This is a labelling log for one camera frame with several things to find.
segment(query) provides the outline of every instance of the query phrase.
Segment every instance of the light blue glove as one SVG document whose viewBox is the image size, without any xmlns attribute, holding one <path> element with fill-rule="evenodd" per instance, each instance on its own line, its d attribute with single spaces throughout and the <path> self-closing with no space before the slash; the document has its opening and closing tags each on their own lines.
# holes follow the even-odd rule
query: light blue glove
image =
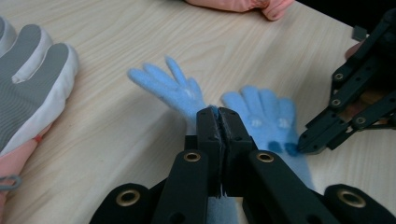
<svg viewBox="0 0 396 224">
<path fill-rule="evenodd" d="M 143 70 L 130 69 L 129 79 L 179 112 L 187 121 L 187 133 L 196 134 L 196 113 L 206 107 L 201 89 L 194 78 L 185 78 L 175 60 L 165 61 L 174 79 L 150 63 L 144 63 Z"/>
<path fill-rule="evenodd" d="M 201 89 L 194 78 L 185 78 L 175 60 L 165 57 L 165 61 L 174 79 L 150 63 L 145 63 L 143 70 L 130 69 L 128 77 L 179 112 L 187 121 L 187 134 L 196 134 L 196 113 L 206 107 Z M 234 198 L 209 197 L 206 219 L 209 224 L 237 224 Z"/>
<path fill-rule="evenodd" d="M 252 86 L 226 92 L 224 105 L 239 114 L 257 147 L 279 155 L 307 187 L 314 189 L 305 156 L 296 150 L 296 112 L 292 100 L 277 98 L 270 90 Z"/>
</svg>

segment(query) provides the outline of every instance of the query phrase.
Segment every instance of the black metal bracket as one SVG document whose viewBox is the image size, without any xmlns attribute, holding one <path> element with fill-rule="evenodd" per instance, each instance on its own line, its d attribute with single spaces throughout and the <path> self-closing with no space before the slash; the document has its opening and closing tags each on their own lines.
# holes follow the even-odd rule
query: black metal bracket
<svg viewBox="0 0 396 224">
<path fill-rule="evenodd" d="M 389 10 L 358 51 L 332 74 L 330 101 L 307 125 L 298 150 L 316 154 L 335 149 L 355 132 L 396 129 L 396 8 Z M 370 88 L 386 96 L 344 120 L 340 114 Z"/>
<path fill-rule="evenodd" d="M 258 150 L 239 115 L 209 107 L 197 113 L 169 176 L 152 189 L 113 189 L 91 224 L 205 224 L 208 197 L 243 197 L 248 223 L 396 223 L 364 192 L 345 185 L 311 189 L 270 151 Z"/>
</svg>

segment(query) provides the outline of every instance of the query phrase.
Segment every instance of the pink cloth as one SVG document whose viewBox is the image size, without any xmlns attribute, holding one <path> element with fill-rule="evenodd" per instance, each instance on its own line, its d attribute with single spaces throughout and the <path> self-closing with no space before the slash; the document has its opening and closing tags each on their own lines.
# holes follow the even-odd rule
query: pink cloth
<svg viewBox="0 0 396 224">
<path fill-rule="evenodd" d="M 46 127 L 38 136 L 43 136 L 49 130 L 49 128 L 50 125 Z M 0 157 L 0 176 L 19 175 L 24 164 L 29 159 L 30 155 L 32 155 L 37 145 L 37 140 L 31 139 L 20 147 L 15 148 L 8 154 Z M 3 220 L 3 212 L 6 204 L 7 194 L 8 191 L 0 191 L 0 224 Z"/>
<path fill-rule="evenodd" d="M 212 7 L 221 10 L 244 12 L 260 8 L 270 21 L 277 21 L 285 14 L 294 0 L 186 0 L 198 7 Z"/>
</svg>

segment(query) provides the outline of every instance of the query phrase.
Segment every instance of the glove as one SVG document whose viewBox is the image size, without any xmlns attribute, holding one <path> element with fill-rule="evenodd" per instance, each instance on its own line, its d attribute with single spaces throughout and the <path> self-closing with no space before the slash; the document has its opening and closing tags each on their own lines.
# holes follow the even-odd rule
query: glove
<svg viewBox="0 0 396 224">
<path fill-rule="evenodd" d="M 294 0 L 186 0 L 199 7 L 212 7 L 220 10 L 245 12 L 260 8 L 269 21 L 277 21 L 285 15 L 286 8 Z"/>
<path fill-rule="evenodd" d="M 174 79 L 150 63 L 145 63 L 143 70 L 130 69 L 128 77 L 180 113 L 187 121 L 187 134 L 196 134 L 196 113 L 206 107 L 201 89 L 194 78 L 185 78 L 175 60 L 165 57 L 165 61 Z M 210 224 L 238 223 L 235 200 L 209 197 L 206 219 Z"/>
<path fill-rule="evenodd" d="M 224 105 L 236 111 L 257 147 L 278 154 L 291 170 L 311 189 L 314 189 L 305 156 L 297 151 L 294 103 L 278 99 L 270 90 L 244 87 L 240 93 L 226 92 Z"/>
<path fill-rule="evenodd" d="M 187 133 L 195 134 L 196 113 L 206 107 L 201 89 L 194 78 L 184 77 L 175 60 L 165 57 L 165 61 L 174 79 L 150 63 L 143 64 L 143 70 L 130 69 L 128 77 L 180 113 L 187 121 Z"/>
<path fill-rule="evenodd" d="M 73 48 L 52 45 L 39 26 L 24 26 L 16 39 L 12 31 L 0 18 L 0 223 L 8 191 L 64 110 L 78 71 Z"/>
</svg>

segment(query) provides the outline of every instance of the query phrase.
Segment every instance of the light wood tabletop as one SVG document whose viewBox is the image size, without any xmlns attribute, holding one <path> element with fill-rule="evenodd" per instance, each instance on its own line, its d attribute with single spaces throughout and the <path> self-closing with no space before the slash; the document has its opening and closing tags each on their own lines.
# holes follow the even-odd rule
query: light wood tabletop
<svg viewBox="0 0 396 224">
<path fill-rule="evenodd" d="M 22 185 L 8 194 L 6 224 L 89 223 L 115 187 L 151 188 L 167 177 L 185 123 L 130 81 L 129 68 L 165 68 L 169 55 L 212 105 L 247 84 L 268 88 L 296 103 L 302 133 L 327 105 L 331 74 L 357 43 L 351 27 L 297 2 L 279 21 L 181 0 L 1 0 L 0 15 L 17 31 L 40 25 L 80 60 L 64 112 L 26 162 Z M 334 151 L 309 156 L 317 192 L 344 183 L 396 214 L 395 134 L 356 133 Z"/>
</svg>

